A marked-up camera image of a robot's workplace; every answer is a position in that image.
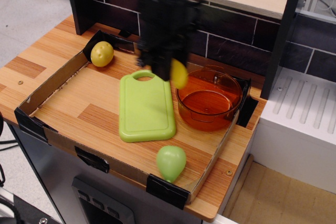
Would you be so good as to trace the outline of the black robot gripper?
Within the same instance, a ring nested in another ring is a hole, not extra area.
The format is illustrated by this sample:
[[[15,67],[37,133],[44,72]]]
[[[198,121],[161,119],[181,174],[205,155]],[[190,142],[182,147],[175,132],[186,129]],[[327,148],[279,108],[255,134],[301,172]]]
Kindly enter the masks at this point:
[[[139,0],[144,27],[135,45],[137,65],[149,66],[153,74],[169,81],[174,51],[173,58],[186,67],[199,6],[193,0]]]

